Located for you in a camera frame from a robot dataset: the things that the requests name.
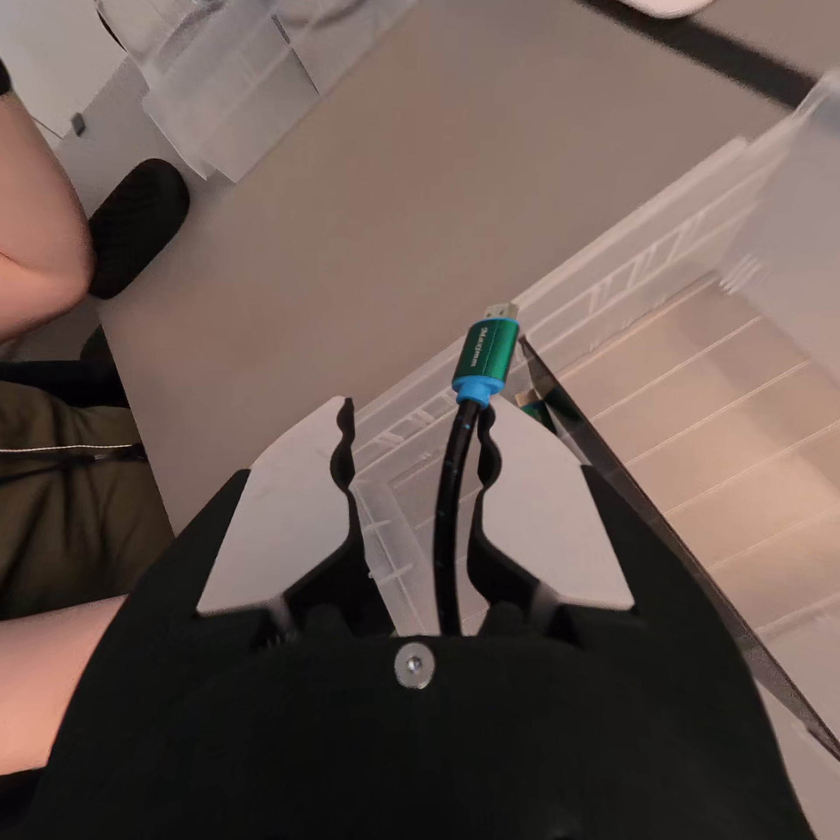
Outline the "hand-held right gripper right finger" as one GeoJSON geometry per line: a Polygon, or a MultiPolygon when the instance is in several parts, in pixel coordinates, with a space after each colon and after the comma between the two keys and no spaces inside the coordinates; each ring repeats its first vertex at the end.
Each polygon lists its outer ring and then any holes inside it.
{"type": "Polygon", "coordinates": [[[570,607],[630,613],[634,597],[578,456],[501,396],[490,400],[476,434],[471,588],[489,606],[517,606],[542,634],[563,635],[570,607]]]}

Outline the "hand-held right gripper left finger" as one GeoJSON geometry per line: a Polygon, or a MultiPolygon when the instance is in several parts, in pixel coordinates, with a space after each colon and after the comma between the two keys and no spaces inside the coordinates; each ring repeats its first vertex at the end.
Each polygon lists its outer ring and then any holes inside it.
{"type": "Polygon", "coordinates": [[[335,607],[357,636],[394,622],[364,555],[354,479],[354,405],[335,396],[253,463],[196,606],[201,616],[265,609],[284,636],[335,607]]]}

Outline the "clear plastic bin with divider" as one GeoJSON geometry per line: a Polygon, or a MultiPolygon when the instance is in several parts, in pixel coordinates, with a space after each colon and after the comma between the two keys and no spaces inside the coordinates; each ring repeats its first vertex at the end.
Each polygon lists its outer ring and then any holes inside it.
{"type": "MultiPolygon", "coordinates": [[[[518,299],[523,338],[837,739],[838,163],[834,70],[518,299]]],[[[498,396],[566,444],[522,349],[498,396]]]]}

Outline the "person's right forearm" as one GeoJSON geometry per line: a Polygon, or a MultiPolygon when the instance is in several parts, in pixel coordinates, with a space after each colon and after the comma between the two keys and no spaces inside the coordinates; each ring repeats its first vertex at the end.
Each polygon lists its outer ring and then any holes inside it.
{"type": "Polygon", "coordinates": [[[46,765],[78,681],[124,599],[1,622],[1,775],[46,765]]]}

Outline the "person's left forearm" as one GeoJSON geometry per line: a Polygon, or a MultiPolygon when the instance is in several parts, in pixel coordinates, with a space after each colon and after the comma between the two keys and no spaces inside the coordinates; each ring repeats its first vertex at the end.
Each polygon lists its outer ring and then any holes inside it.
{"type": "Polygon", "coordinates": [[[73,309],[95,257],[88,219],[1,65],[1,343],[73,309]]]}

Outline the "black bin divider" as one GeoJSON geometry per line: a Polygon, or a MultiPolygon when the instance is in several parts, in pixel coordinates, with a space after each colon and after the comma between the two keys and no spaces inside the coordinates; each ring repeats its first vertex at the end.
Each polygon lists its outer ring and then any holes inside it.
{"type": "Polygon", "coordinates": [[[594,467],[636,514],[657,534],[685,565],[707,599],[713,604],[738,646],[755,681],[769,691],[819,742],[835,760],[839,760],[839,742],[812,704],[772,656],[759,636],[751,629],[734,604],[691,552],[684,540],[656,508],[647,493],[638,485],[591,421],[574,403],[549,367],[539,357],[530,342],[519,340],[528,363],[532,386],[540,400],[556,416],[561,437],[586,463],[594,467]]]}

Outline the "black textured oval pad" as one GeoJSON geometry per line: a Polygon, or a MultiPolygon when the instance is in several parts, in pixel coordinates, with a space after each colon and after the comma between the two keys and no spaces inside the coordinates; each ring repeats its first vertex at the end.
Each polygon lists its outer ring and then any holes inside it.
{"type": "Polygon", "coordinates": [[[89,218],[95,265],[89,296],[115,298],[179,233],[191,205],[182,174],[168,161],[137,164],[89,218]]]}

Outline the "white sign stand base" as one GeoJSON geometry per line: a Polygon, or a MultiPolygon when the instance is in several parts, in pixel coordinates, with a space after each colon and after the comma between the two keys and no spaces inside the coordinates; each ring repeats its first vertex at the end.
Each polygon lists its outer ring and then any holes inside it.
{"type": "Polygon", "coordinates": [[[673,20],[678,18],[690,17],[698,14],[715,1],[710,0],[696,0],[696,1],[643,1],[643,0],[626,0],[620,1],[620,4],[633,9],[640,14],[644,14],[651,18],[673,20]]]}

